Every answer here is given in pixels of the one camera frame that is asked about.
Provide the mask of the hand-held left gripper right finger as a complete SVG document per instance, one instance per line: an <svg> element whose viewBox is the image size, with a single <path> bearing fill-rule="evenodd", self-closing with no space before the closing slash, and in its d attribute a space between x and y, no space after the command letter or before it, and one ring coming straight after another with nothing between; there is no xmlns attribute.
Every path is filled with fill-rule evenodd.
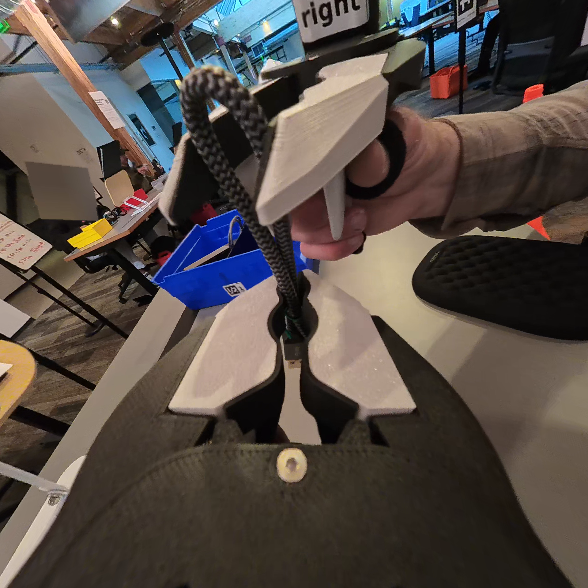
<svg viewBox="0 0 588 588"><path fill-rule="evenodd" d="M370 312L305 270L305 409L319 430L408 415L416 403Z"/></svg>

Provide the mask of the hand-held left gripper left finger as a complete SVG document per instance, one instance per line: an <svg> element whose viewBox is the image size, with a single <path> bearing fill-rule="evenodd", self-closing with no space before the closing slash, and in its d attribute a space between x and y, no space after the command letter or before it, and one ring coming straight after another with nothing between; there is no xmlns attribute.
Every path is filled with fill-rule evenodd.
<svg viewBox="0 0 588 588"><path fill-rule="evenodd" d="M279 338L282 298L274 276L219 311L169 402L177 415L233 420L272 435L285 396Z"/></svg>

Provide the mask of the black usb hub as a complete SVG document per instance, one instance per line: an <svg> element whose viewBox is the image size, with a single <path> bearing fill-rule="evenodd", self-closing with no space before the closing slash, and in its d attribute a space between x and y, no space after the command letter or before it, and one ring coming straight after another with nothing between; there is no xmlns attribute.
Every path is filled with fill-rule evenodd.
<svg viewBox="0 0 588 588"><path fill-rule="evenodd" d="M183 271L195 269L195 268L202 266L202 265L205 265L207 263L222 261L226 258L230 258L232 256L237 256L239 254L244 254L244 253L247 253L250 251L251 251L251 249L245 247L244 243L242 243L241 246L238 246L237 242L235 242L233 244L233 246L230 246L227 244L227 245L224 245L224 246L217 248L216 250L214 250L213 252L211 252L209 254L202 256L200 259L188 264L187 266L185 266L183 268Z"/></svg>

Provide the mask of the person's right forearm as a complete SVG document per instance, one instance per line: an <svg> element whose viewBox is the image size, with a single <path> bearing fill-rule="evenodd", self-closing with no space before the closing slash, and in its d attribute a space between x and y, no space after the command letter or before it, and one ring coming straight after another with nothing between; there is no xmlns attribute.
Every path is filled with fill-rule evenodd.
<svg viewBox="0 0 588 588"><path fill-rule="evenodd" d="M551 240L587 235L587 81L503 112L433 119L459 138L455 193L439 217L411 220L433 238L507 231L542 217Z"/></svg>

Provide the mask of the person's right hand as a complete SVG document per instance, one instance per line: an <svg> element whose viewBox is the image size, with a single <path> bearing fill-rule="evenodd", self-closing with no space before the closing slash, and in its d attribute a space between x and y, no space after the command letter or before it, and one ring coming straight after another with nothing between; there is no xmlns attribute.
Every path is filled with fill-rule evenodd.
<svg viewBox="0 0 588 588"><path fill-rule="evenodd" d="M364 237L390 231L407 221L442 217L455 192L460 141L446 123L428 120L407 107L387 118L401 131L406 155L398 178L378 198L347 197L343 231L333 239L322 191L290 214L292 238L308 258L337 261L354 254Z"/></svg>

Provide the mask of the blue storage bin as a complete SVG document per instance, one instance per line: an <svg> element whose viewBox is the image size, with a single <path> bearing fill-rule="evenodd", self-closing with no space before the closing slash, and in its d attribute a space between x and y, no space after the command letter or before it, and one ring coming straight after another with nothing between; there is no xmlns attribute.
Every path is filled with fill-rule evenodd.
<svg viewBox="0 0 588 588"><path fill-rule="evenodd" d="M251 251L183 271L188 264L217 248L237 242ZM158 270L153 281L158 287L194 311L230 302L272 277L271 269L248 226L232 210L195 225Z"/></svg>

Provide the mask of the black mesh pad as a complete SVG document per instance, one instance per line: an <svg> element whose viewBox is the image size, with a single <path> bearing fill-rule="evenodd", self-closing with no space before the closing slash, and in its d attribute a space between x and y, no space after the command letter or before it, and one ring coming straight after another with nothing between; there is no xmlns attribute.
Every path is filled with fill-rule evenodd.
<svg viewBox="0 0 588 588"><path fill-rule="evenodd" d="M412 277L415 295L455 315L525 334L587 341L587 244L497 236L438 243Z"/></svg>

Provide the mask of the grey work table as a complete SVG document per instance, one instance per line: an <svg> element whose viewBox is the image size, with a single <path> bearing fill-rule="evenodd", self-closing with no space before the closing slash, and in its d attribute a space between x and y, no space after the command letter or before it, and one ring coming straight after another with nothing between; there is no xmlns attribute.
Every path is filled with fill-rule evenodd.
<svg viewBox="0 0 588 588"><path fill-rule="evenodd" d="M65 256L64 261L77 262L84 257L107 253L114 264L142 289L143 296L147 296L150 302L158 293L159 287L124 255L123 244L127 243L128 239L136 242L145 231L150 231L161 220L162 216L158 211L159 194L160 191L157 189L149 191L143 208L136 213L119 217L105 236L88 246L75 249Z"/></svg>

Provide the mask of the black pole with round disc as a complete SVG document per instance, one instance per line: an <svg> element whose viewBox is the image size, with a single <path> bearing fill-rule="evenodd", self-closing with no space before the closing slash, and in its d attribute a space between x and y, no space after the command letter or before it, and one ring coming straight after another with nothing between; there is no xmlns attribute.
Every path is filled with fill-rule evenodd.
<svg viewBox="0 0 588 588"><path fill-rule="evenodd" d="M140 43L141 46L145 48L152 48L159 45L167 57L169 63L171 64L173 70L175 71L178 80L182 82L183 75L180 71L180 68L175 62L168 46L166 45L166 39L171 37L174 31L174 25L172 22L161 22L157 26L154 26L153 28L143 33L140 38Z"/></svg>

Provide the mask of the yellow storage bin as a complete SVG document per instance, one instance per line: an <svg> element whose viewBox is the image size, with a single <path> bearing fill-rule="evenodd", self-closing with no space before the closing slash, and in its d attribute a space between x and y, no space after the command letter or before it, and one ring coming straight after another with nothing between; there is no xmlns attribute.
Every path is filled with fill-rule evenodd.
<svg viewBox="0 0 588 588"><path fill-rule="evenodd" d="M81 232L68 239L68 244L74 249L83 249L102 239L112 231L112 228L113 226L107 219L101 218L82 227Z"/></svg>

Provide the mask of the handwritten whiteboard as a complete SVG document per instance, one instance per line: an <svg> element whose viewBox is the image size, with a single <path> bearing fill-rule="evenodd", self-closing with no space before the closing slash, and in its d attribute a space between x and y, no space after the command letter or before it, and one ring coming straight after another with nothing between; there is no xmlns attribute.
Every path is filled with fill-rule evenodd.
<svg viewBox="0 0 588 588"><path fill-rule="evenodd" d="M26 272L32 269L53 246L20 225L1 214L1 261L9 267Z"/></svg>

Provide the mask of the wooden post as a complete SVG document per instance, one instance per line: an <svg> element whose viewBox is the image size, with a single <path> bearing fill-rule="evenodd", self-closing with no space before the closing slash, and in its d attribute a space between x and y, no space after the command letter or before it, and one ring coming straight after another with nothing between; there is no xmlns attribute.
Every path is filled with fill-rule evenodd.
<svg viewBox="0 0 588 588"><path fill-rule="evenodd" d="M20 1L19 7L14 11L14 14L15 18L26 27L33 39L38 42L38 45L47 54L51 62L57 67L62 76L67 80L83 103L90 109L110 137L119 141L120 145L128 150L128 156L135 165L144 166L148 172L152 173L153 167L150 161L129 135L126 126L123 125L121 128L114 128L105 113L94 101L92 92L97 92L97 89L36 4L33 1Z"/></svg>

